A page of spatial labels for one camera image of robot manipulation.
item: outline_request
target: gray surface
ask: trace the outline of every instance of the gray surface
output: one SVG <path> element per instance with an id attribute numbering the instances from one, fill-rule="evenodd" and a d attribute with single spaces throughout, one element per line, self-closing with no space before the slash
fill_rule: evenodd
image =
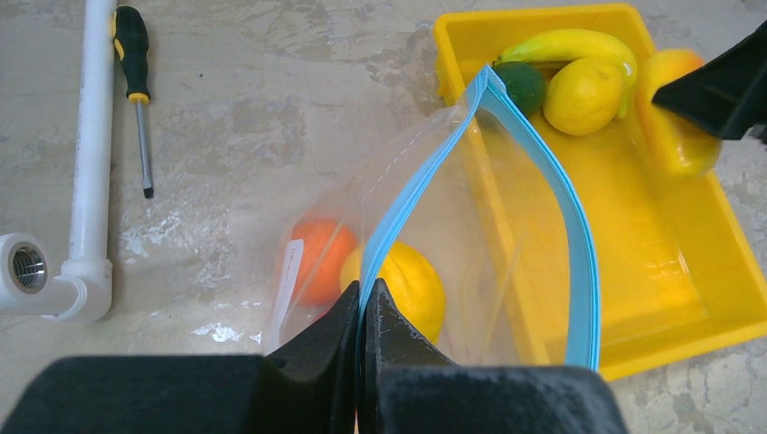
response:
<path id="1" fill-rule="evenodd" d="M 259 351 L 283 221 L 377 143 L 441 107 L 437 16 L 580 2 L 411 3 L 134 3 L 152 37 L 156 198 L 141 193 L 135 112 L 118 75 L 113 308 L 85 326 L 0 316 L 0 417 L 67 354 Z M 659 48 L 707 59 L 767 18 L 763 0 L 631 3 Z M 33 234 L 53 264 L 68 242 L 81 26 L 82 2 L 0 4 L 0 233 Z M 767 152 L 728 143 L 716 172 L 764 269 Z M 767 340 L 755 341 L 612 386 L 634 432 L 767 432 L 765 353 Z"/>

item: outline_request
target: screwdriver shaft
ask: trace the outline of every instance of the screwdriver shaft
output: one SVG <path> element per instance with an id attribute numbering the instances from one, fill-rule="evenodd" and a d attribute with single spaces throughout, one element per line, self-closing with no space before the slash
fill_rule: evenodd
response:
<path id="1" fill-rule="evenodd" d="M 149 149 L 147 146 L 147 129 L 144 126 L 144 104 L 136 103 L 136 118 L 138 119 L 138 144 L 141 151 L 141 172 L 144 175 L 142 183 L 144 196 L 149 199 L 154 195 L 155 183 L 152 181 L 152 166 L 149 163 Z"/>

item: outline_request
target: yellow lemon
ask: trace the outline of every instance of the yellow lemon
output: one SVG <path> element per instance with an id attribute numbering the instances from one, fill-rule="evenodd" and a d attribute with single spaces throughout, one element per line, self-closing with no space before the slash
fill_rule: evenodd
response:
<path id="1" fill-rule="evenodd" d="M 360 244 L 341 267 L 341 290 L 359 280 L 364 246 Z M 445 319 L 445 288 L 437 271 L 413 247 L 395 241 L 378 275 L 386 281 L 400 313 L 435 344 Z"/>
<path id="2" fill-rule="evenodd" d="M 573 136 L 599 131 L 618 114 L 623 78 L 606 61 L 584 57 L 554 75 L 544 103 L 552 127 Z"/>

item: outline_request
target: white label on bag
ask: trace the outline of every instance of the white label on bag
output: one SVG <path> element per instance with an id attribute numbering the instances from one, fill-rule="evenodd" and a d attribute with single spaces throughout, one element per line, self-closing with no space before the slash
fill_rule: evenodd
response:
<path id="1" fill-rule="evenodd" d="M 285 320 L 285 316 L 288 314 L 290 297 L 293 296 L 296 279 L 298 278 L 298 268 L 301 265 L 301 256 L 303 254 L 303 240 L 293 240 L 285 246 L 282 272 L 279 274 L 277 298 L 274 300 L 274 313 L 271 317 L 269 341 L 266 343 L 269 353 L 279 347 L 279 330 L 282 328 L 282 321 Z"/>

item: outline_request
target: screwdriver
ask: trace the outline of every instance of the screwdriver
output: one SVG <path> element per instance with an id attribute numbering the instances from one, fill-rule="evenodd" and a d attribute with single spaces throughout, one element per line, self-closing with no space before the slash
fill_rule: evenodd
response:
<path id="1" fill-rule="evenodd" d="M 128 82 L 125 96 L 136 105 L 138 119 L 138 144 L 141 150 L 141 172 L 143 173 L 144 197 L 151 199 L 155 195 L 155 184 L 152 181 L 152 167 L 149 164 L 147 147 L 147 129 L 144 126 L 144 106 L 149 104 L 149 88 L 147 75 L 149 65 L 149 35 L 141 14 L 130 6 L 121 5 L 115 10 L 112 21 L 112 38 L 115 50 L 118 52 L 120 66 Z"/>

